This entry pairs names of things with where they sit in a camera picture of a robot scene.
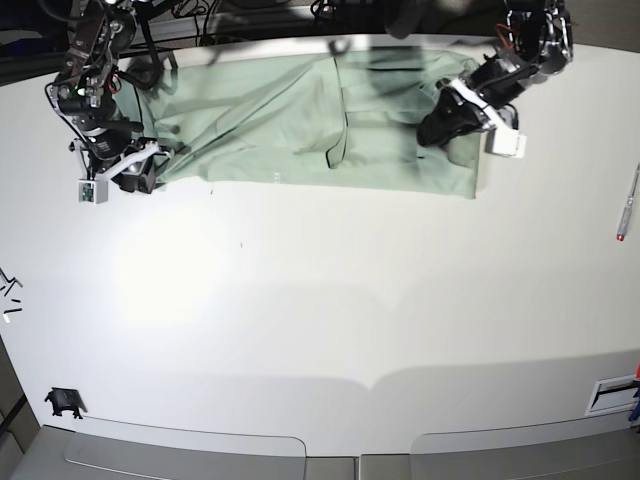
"black cable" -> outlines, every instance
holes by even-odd
[[[95,18],[98,18],[99,15],[89,15],[89,16],[80,16],[80,17],[65,17],[64,15],[61,15],[60,13],[56,12],[55,10],[53,10],[51,8],[51,6],[47,3],[47,0],[38,0],[38,5],[40,6],[40,8],[42,9],[42,11],[44,13],[46,13],[48,16],[50,16],[51,18],[53,18],[54,20],[58,20],[59,22],[86,22],[87,20],[93,20]]]
[[[186,13],[183,11],[186,9],[187,5],[195,1],[194,7]],[[200,38],[200,25],[198,24],[198,15],[204,15],[207,13],[210,5],[205,0],[182,0],[178,5],[176,5],[172,10],[171,14],[173,18],[193,18],[193,23],[196,27],[196,47],[198,46],[198,40]]]
[[[226,43],[215,43],[215,45],[221,45],[221,44],[227,44],[227,43],[236,43],[236,42],[251,42],[251,39],[248,38],[242,38],[242,37],[236,37],[235,35],[228,35],[228,34],[220,34],[220,35],[214,35],[216,38],[222,38],[222,39],[229,39],[231,40],[231,42],[226,42]],[[161,43],[165,43],[165,42],[176,42],[178,40],[191,40],[192,38],[196,38],[195,35],[189,35],[186,37],[176,37],[176,38],[167,38],[166,40],[156,40],[155,44],[161,44]],[[129,47],[132,50],[146,50],[147,45],[144,43],[136,43],[134,45],[131,45]],[[172,48],[162,48],[160,47],[159,52],[164,53],[164,52],[172,52],[173,50],[176,49],[172,49]]]
[[[85,140],[85,138],[80,134],[80,132],[78,132],[78,130],[76,130],[76,128],[71,125],[71,123],[69,122],[69,120],[67,120],[64,116],[60,115],[55,106],[53,105],[53,101],[51,100],[51,97],[49,96],[49,87],[52,87],[56,85],[56,82],[50,82],[47,83],[44,86],[44,95],[45,97],[47,97],[47,102],[49,102],[49,105],[51,106],[51,109],[56,113],[56,115],[58,115],[58,117],[67,125],[67,127],[69,127],[71,129],[71,131],[73,132],[73,134],[76,136],[76,138],[78,140],[80,140],[83,144],[84,147],[89,150],[89,146],[87,145],[87,141]],[[89,167],[87,167],[86,165],[84,166],[85,170],[87,171],[87,178],[90,178],[90,172],[89,172]]]
[[[246,5],[246,4],[243,5],[238,0],[226,0],[225,3],[228,3],[229,5],[234,6],[240,10],[264,10],[265,8],[281,7],[283,5],[291,3],[291,0],[284,0],[283,2],[278,2],[276,0],[274,2],[271,2],[270,4],[264,4],[264,5]]]
[[[331,20],[324,18],[325,7],[331,8]],[[335,6],[328,0],[315,0],[310,6],[311,15],[313,15],[313,26],[318,26],[318,23],[322,20],[325,22],[335,23]]]
[[[120,77],[121,80],[125,82],[129,82],[136,88],[140,90],[151,90],[158,80],[160,79],[160,75],[162,74],[162,63],[160,62],[160,57],[158,57],[158,50],[156,50],[156,45],[151,38],[151,30],[149,29],[149,22],[147,22],[146,17],[141,16],[139,19],[140,28],[142,29],[142,36],[144,37],[144,41],[147,44],[147,48],[149,49],[149,56],[151,57],[152,64],[152,73],[151,78],[149,80],[142,81],[137,77],[134,77],[128,72],[124,72],[122,70],[118,70],[116,68],[116,74]]]
[[[138,102],[138,118],[140,119],[140,123],[144,125],[144,122],[142,121],[142,105],[140,105],[140,95],[138,94],[138,89],[136,87],[133,87],[133,91],[136,94],[136,102]]]
[[[477,85],[475,87],[476,91],[480,91],[486,87],[488,87],[489,85],[493,85],[495,83],[498,82],[502,82],[503,80],[508,80],[510,78],[516,77],[519,74],[521,74],[522,72],[524,72],[527,69],[533,69],[535,71],[538,70],[538,67],[536,66],[536,62],[538,61],[538,58],[540,57],[540,55],[542,55],[542,51],[544,50],[545,45],[547,44],[547,39],[549,38],[549,31],[545,28],[544,29],[544,38],[542,39],[542,42],[540,42],[540,47],[538,48],[538,53],[536,54],[535,57],[533,57],[530,61],[528,61],[527,63],[525,63],[524,65],[522,65],[522,67],[514,70],[513,72],[507,73],[501,77],[497,77],[497,78],[492,78],[487,80],[484,83],[481,83],[480,85]],[[535,74],[534,72],[531,73],[527,73],[527,76],[530,76],[532,74]]]
[[[200,46],[204,46],[205,39],[209,35],[208,27],[209,27],[209,19],[211,18],[211,14],[217,7],[220,5],[221,0],[211,0],[211,5],[209,5],[209,9],[207,10],[207,15],[204,17],[204,25],[202,27],[202,35],[200,36]]]
[[[518,115],[518,109],[507,103],[505,107],[509,107],[511,109],[511,113],[513,113],[513,121],[511,122],[511,127],[518,130],[520,128],[520,116]]]

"gray panel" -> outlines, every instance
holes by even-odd
[[[74,434],[64,457],[87,467],[161,480],[303,480],[306,458],[235,455]]]
[[[630,458],[585,470],[545,475],[536,480],[638,480],[638,459]]]
[[[64,459],[73,432],[43,427],[11,480],[132,480],[130,476],[89,469]]]
[[[0,437],[0,480],[8,480],[22,459],[22,450],[10,433]]]
[[[621,412],[529,427],[421,435],[411,445],[411,454],[491,450],[571,440],[626,430],[629,428],[628,417],[629,412]]]
[[[587,469],[629,458],[640,461],[640,438],[625,430],[526,447],[412,455],[411,465],[416,479],[513,480]]]
[[[31,445],[31,448],[25,455],[24,460],[15,470],[11,480],[132,480],[135,478],[123,473],[85,467],[66,461],[64,458],[64,452],[74,435],[74,432],[51,427],[43,427]],[[230,468],[232,462],[235,462],[235,466],[239,466],[239,468],[234,469],[233,472],[227,472],[229,473],[229,477],[226,477],[225,480],[241,478],[241,475],[248,475],[246,477],[242,477],[242,480],[261,480],[263,478],[274,477],[273,470],[266,472],[265,475],[263,470],[254,469],[251,471],[244,466],[242,463],[243,460],[248,457],[247,455],[215,455],[233,457],[232,460],[223,460],[223,463],[226,463],[227,468]],[[267,458],[276,460],[275,465],[278,465],[277,460],[283,460],[282,457]],[[304,462],[304,459],[296,458],[295,460]],[[266,465],[265,468],[269,469],[270,465],[272,466],[274,463],[268,465],[252,465],[260,468],[265,467]],[[281,473],[283,473],[283,476],[280,476],[278,472],[275,472],[275,475],[278,479],[286,479],[286,471],[283,470]],[[204,476],[201,477],[201,480],[222,478],[223,475],[225,475],[225,472],[221,471],[218,464],[216,464],[215,469],[211,469],[206,472]],[[355,459],[353,458],[307,459],[306,480],[354,480],[354,478]]]
[[[308,458],[305,480],[355,480],[355,458]]]
[[[409,455],[363,455],[360,480],[411,480],[411,458]]]

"wire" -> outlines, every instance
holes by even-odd
[[[502,35],[502,30],[506,30],[509,33],[514,33],[514,30],[512,28],[507,27],[506,25],[503,25],[502,23],[498,23],[496,24],[496,33],[498,34],[498,38],[500,39],[500,42],[502,42],[502,45],[505,48],[513,48],[513,45],[511,45],[509,43],[509,41],[504,38],[504,35]]]
[[[140,105],[140,95],[138,94],[138,89],[136,87],[133,87],[133,91],[136,94],[136,102],[138,102],[138,115],[140,118],[140,123],[142,123],[142,125],[144,126],[144,122],[142,121],[142,105]]]
[[[38,5],[40,6],[40,8],[42,9],[42,11],[44,13],[46,13],[47,15],[49,15],[51,18],[53,18],[54,20],[58,20],[59,22],[78,22],[78,23],[82,23],[82,22],[86,22],[88,20],[93,20],[95,18],[98,18],[100,15],[88,15],[88,16],[80,16],[80,17],[65,17],[64,15],[61,15],[60,13],[56,12],[55,10],[53,10],[51,8],[51,6],[47,3],[47,0],[38,0]]]
[[[47,97],[47,101],[49,102],[49,105],[51,106],[51,109],[56,113],[56,115],[67,125],[67,127],[69,127],[71,129],[71,131],[73,132],[73,134],[76,136],[76,138],[78,140],[80,140],[84,147],[89,150],[89,146],[87,145],[87,141],[85,140],[85,138],[80,134],[80,132],[78,132],[78,130],[76,130],[76,128],[71,125],[71,123],[69,122],[69,120],[67,120],[66,118],[64,118],[62,115],[60,115],[57,110],[55,105],[53,104],[53,101],[51,100],[51,96],[49,95],[49,88],[54,86],[55,82],[49,82],[44,86],[44,96]],[[87,171],[87,178],[90,178],[90,172],[89,172],[89,167],[85,164],[84,166],[85,170]]]
[[[195,2],[195,5],[187,13],[184,13],[183,10],[187,8],[187,5],[189,5],[192,1]],[[173,18],[193,17],[195,15],[205,14],[208,8],[209,2],[206,2],[204,0],[182,0],[171,9],[171,15],[173,15]]]
[[[122,90],[122,82],[118,78],[117,75],[113,74],[110,78],[107,79],[107,87],[112,95],[115,95],[120,90]]]
[[[505,107],[510,108],[511,112],[513,113],[513,121],[511,122],[511,127],[518,130],[520,128],[520,116],[518,115],[518,109],[510,103],[507,103]]]
[[[106,11],[104,10],[104,7],[102,7],[102,4],[101,4],[101,8],[103,9],[102,11],[104,12],[104,16],[106,18]],[[107,35],[106,35],[105,40],[104,40],[104,47],[102,47],[102,51],[100,52],[100,55],[98,55],[98,58],[96,58],[93,62],[91,62],[91,64],[89,66],[83,67],[82,72],[80,72],[79,74],[74,75],[73,77],[66,78],[64,80],[60,80],[58,82],[52,82],[52,85],[59,86],[59,85],[64,85],[65,83],[71,83],[71,82],[74,82],[76,80],[79,80],[80,78],[82,78],[82,76],[86,72],[88,72],[89,70],[94,68],[96,66],[96,64],[107,54],[107,49],[109,48],[109,40],[107,40],[107,39],[111,38],[111,25],[109,24],[108,21],[105,22],[105,25],[107,27]]]
[[[209,39],[212,39],[213,42],[211,43],[211,45],[228,45],[231,43],[240,43],[240,42],[251,42],[252,40],[249,38],[244,38],[244,37],[237,37],[235,35],[228,35],[226,33],[223,34],[213,34],[213,35],[207,35],[209,37]],[[160,43],[164,43],[164,42],[177,42],[180,40],[191,40],[192,38],[196,38],[195,35],[189,35],[186,37],[177,37],[177,38],[167,38],[166,40],[156,40],[154,43],[160,44]],[[134,45],[131,45],[129,47],[132,50],[144,50],[147,48],[147,45],[145,43],[137,43]],[[172,52],[173,50],[177,50],[179,48],[182,47],[176,47],[176,48],[160,48],[158,51],[161,53],[164,52]]]
[[[336,6],[332,0],[315,0],[309,8],[311,15],[313,15],[313,27],[317,27],[320,21],[330,22],[334,25],[338,23],[336,20]],[[327,8],[331,9],[331,19],[323,16]]]
[[[146,80],[140,80],[138,77],[132,75],[129,72],[124,72],[122,70],[118,70],[118,67],[115,67],[115,71],[121,80],[125,82],[129,82],[136,88],[140,90],[151,90],[156,86],[160,76],[162,75],[162,62],[160,61],[160,57],[158,56],[158,50],[156,49],[156,44],[151,37],[151,29],[149,28],[148,20],[142,16],[139,20],[140,28],[142,29],[142,36],[144,37],[144,41],[147,45],[147,49],[149,51],[149,56],[151,57],[151,76]]]
[[[284,0],[284,1],[275,0],[271,4],[264,4],[264,5],[247,5],[247,4],[240,3],[238,0],[226,0],[226,3],[240,10],[264,10],[265,8],[282,7],[283,5],[291,3],[291,0]]]
[[[218,9],[222,0],[211,0],[211,5],[209,5],[209,9],[207,10],[207,15],[204,17],[204,25],[202,27],[202,35],[200,35],[200,46],[204,46],[205,39],[209,36],[208,27],[209,27],[209,19],[211,18],[211,14]]]

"cable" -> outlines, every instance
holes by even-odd
[[[243,5],[238,0],[226,0],[226,3],[232,5],[240,10],[264,10],[265,8],[274,8],[274,7],[282,7],[288,3],[291,3],[291,0],[278,1],[275,0],[271,4],[265,5]]]
[[[249,38],[237,37],[235,35],[228,35],[226,33],[208,35],[208,37],[210,39],[216,40],[211,45],[227,45],[227,44],[230,44],[230,43],[251,42],[252,41]],[[193,38],[196,38],[196,36],[195,35],[189,35],[189,36],[186,36],[186,37],[167,38],[166,40],[156,40],[154,43],[156,45],[158,45],[158,44],[161,44],[161,43],[164,43],[164,42],[177,42],[179,40],[191,40]],[[146,50],[147,49],[147,45],[145,43],[137,43],[137,44],[131,45],[129,48],[132,49],[132,50]],[[176,47],[176,48],[162,48],[162,47],[160,47],[160,49],[158,51],[160,53],[172,52],[174,50],[178,50],[179,48],[180,47]]]
[[[325,18],[322,14],[325,12],[326,8],[331,9],[331,19]],[[337,25],[338,23],[342,23],[345,27],[348,25],[343,22],[338,22],[336,19],[336,6],[333,4],[332,0],[315,0],[310,6],[311,15],[313,15],[313,27],[317,27],[320,21],[329,22],[332,25]]]
[[[53,10],[51,8],[51,6],[47,3],[47,0],[38,0],[38,5],[40,6],[40,8],[42,9],[42,11],[44,13],[46,13],[47,15],[49,15],[51,18],[53,18],[54,20],[58,20],[59,22],[86,22],[88,20],[93,20],[95,18],[98,18],[99,15],[89,15],[89,16],[80,16],[80,17],[65,17],[64,15],[61,15],[60,13],[56,12],[55,10]]]
[[[118,70],[117,67],[115,71],[121,80],[129,82],[134,87],[137,87],[140,90],[151,90],[153,87],[155,87],[156,83],[158,83],[160,75],[162,75],[162,63],[160,62],[160,57],[158,57],[156,44],[154,43],[153,38],[151,38],[151,30],[149,29],[149,22],[147,21],[146,17],[141,17],[139,23],[140,28],[142,29],[142,36],[144,37],[144,41],[147,44],[147,48],[149,49],[149,56],[151,57],[151,64],[153,68],[151,77],[145,82],[134,77],[128,72]]]
[[[500,41],[502,42],[502,45],[505,48],[513,48],[513,45],[511,45],[506,38],[504,38],[504,35],[502,35],[502,30],[505,30],[511,34],[515,33],[513,28],[509,28],[506,25],[503,25],[502,23],[498,23],[496,24],[496,33],[498,34],[498,38],[500,39]]]
[[[50,82],[50,83],[47,83],[47,84],[44,86],[44,95],[45,95],[45,97],[47,97],[47,101],[49,102],[49,105],[51,106],[51,109],[52,109],[52,110],[56,113],[56,115],[57,115],[57,116],[58,116],[58,117],[59,117],[59,118],[60,118],[60,119],[61,119],[61,120],[62,120],[62,121],[67,125],[67,127],[69,127],[69,128],[71,129],[71,131],[72,131],[72,132],[73,132],[73,134],[76,136],[76,138],[77,138],[78,140],[80,140],[80,141],[83,143],[84,148],[86,148],[87,150],[89,150],[89,146],[87,145],[87,141],[86,141],[86,140],[85,140],[85,138],[80,134],[80,132],[78,132],[78,130],[76,130],[76,128],[75,128],[73,125],[71,125],[71,123],[70,123],[66,118],[64,118],[64,116],[60,115],[60,114],[57,112],[56,107],[55,107],[55,105],[53,104],[53,101],[51,100],[51,96],[49,95],[49,87],[51,87],[51,86],[53,86],[53,85],[55,85],[55,84],[56,84],[55,82]],[[91,178],[91,173],[90,173],[90,171],[89,171],[89,167],[88,167],[87,165],[85,165],[85,166],[84,166],[84,168],[85,168],[85,169],[86,169],[86,171],[87,171],[87,178]]]
[[[520,116],[518,115],[518,109],[510,103],[507,103],[505,107],[509,107],[511,109],[511,112],[513,113],[513,121],[511,122],[511,127],[518,130],[520,128]]]
[[[183,10],[189,5],[189,3],[195,2],[195,5],[187,13]],[[210,5],[205,0],[182,0],[179,4],[171,9],[171,15],[173,18],[193,18],[193,23],[196,27],[196,47],[198,46],[198,39],[200,38],[200,25],[198,24],[198,15],[204,15],[207,13]]]
[[[142,123],[142,125],[144,125],[144,122],[142,121],[142,105],[140,105],[140,95],[138,94],[138,89],[136,87],[133,87],[133,91],[136,94],[136,102],[138,102],[138,114],[139,114],[139,118],[140,118],[140,123]]]
[[[209,5],[209,9],[207,10],[207,16],[204,17],[204,25],[202,27],[202,35],[200,36],[200,46],[203,47],[204,46],[204,41],[207,38],[207,36],[209,35],[208,32],[208,27],[209,27],[209,19],[211,18],[211,14],[217,10],[217,8],[220,6],[222,0],[211,0],[211,5]]]

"wrinkled cloth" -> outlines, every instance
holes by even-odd
[[[419,148],[416,129],[435,107],[436,82],[475,68],[451,52],[375,49],[180,68],[139,94],[145,136],[176,151],[163,183],[198,176],[474,198],[479,135]],[[116,101],[137,119],[130,86]]]

